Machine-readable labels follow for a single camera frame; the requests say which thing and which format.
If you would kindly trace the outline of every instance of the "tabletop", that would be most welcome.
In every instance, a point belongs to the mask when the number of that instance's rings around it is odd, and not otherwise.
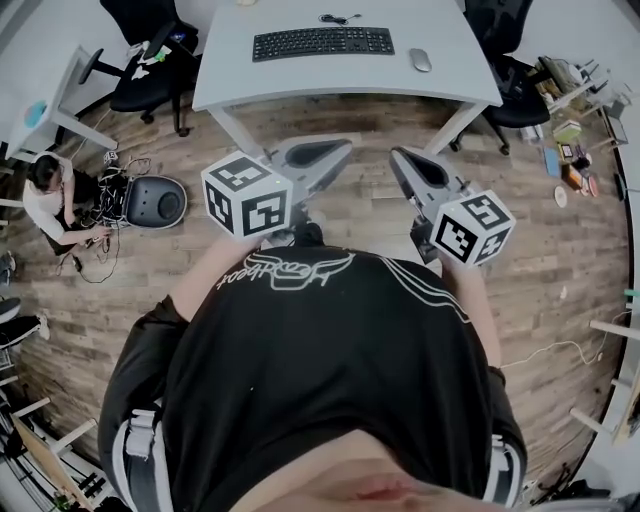
[[[10,158],[17,151],[20,151],[29,136],[51,119],[51,114],[58,108],[67,82],[81,55],[81,48],[75,44],[65,45],[51,52],[51,60],[41,70],[42,79],[38,93],[25,97],[24,104],[20,107],[18,117],[13,123],[6,158]],[[44,101],[47,108],[38,123],[29,127],[24,121],[25,112],[39,101]]]
[[[253,37],[280,30],[338,26],[388,28],[395,55],[312,55],[254,63]],[[429,54],[433,69],[416,70],[409,50]],[[219,0],[193,100],[195,110],[289,96],[389,93],[487,105],[502,99],[489,64],[455,0],[258,0],[250,7]]]

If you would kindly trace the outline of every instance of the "black t-shirt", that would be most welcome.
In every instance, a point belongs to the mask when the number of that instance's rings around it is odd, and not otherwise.
[[[482,497],[491,435],[524,452],[502,374],[428,269],[336,248],[249,255],[188,324],[169,298],[134,326],[99,444],[164,397],[175,510],[229,510],[300,455],[353,430],[425,482]]]

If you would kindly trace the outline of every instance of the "white desk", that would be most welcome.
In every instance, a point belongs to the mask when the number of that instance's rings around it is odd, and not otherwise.
[[[21,149],[27,139],[47,123],[63,126],[107,149],[116,149],[118,143],[115,140],[80,123],[75,116],[60,108],[60,102],[74,69],[78,64],[86,65],[89,61],[90,57],[87,52],[76,45],[55,49],[50,48],[49,50],[51,60],[49,65],[46,66],[47,69],[42,70],[39,92],[28,96],[14,121],[8,141],[6,158],[9,159],[15,156],[16,158],[30,161],[29,155],[21,153]],[[24,113],[38,101],[44,101],[47,109],[38,124],[30,128],[24,122]]]
[[[395,55],[313,55],[254,63],[253,37],[280,30],[337,26],[318,16],[362,14],[351,26],[388,28]],[[433,70],[421,73],[409,50],[422,48]],[[461,101],[454,116],[427,145],[441,151],[488,105],[502,105],[480,45],[455,0],[258,0],[251,7],[220,0],[193,99],[208,110],[240,149],[262,148],[225,107],[290,96],[388,93]]]

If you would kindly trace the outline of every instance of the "wooden board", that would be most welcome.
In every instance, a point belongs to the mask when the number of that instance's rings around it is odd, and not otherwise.
[[[93,510],[93,506],[64,469],[60,458],[51,451],[51,447],[40,439],[29,429],[19,418],[11,415],[18,434],[22,438],[22,443],[38,463],[43,473],[51,481],[51,484],[68,498],[75,498],[87,510]]]

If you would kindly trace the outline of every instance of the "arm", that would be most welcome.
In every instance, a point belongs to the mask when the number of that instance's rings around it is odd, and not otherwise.
[[[76,177],[71,173],[71,178],[63,183],[64,190],[64,220],[71,226],[76,220],[73,214],[73,193],[76,189]]]
[[[500,368],[502,352],[493,314],[489,306],[487,289],[478,267],[467,269],[440,256],[442,280],[451,290],[473,323],[487,356],[489,366]]]
[[[238,242],[221,235],[169,293],[180,316],[191,321],[218,279],[261,242],[261,238]]]
[[[104,396],[98,449],[102,468],[115,482],[112,446],[133,409],[145,409],[164,395],[167,369],[188,327],[167,297],[131,329]]]
[[[100,459],[110,478],[113,478],[111,447],[120,425],[133,409],[149,407],[164,395],[167,369],[188,321],[216,281],[258,243],[256,239],[235,242],[221,236],[170,296],[133,326],[109,381],[100,415]]]
[[[109,231],[110,230],[104,226],[94,226],[91,229],[84,229],[82,231],[65,231],[64,234],[56,240],[56,242],[60,245],[80,244],[90,238],[104,238],[109,234]]]

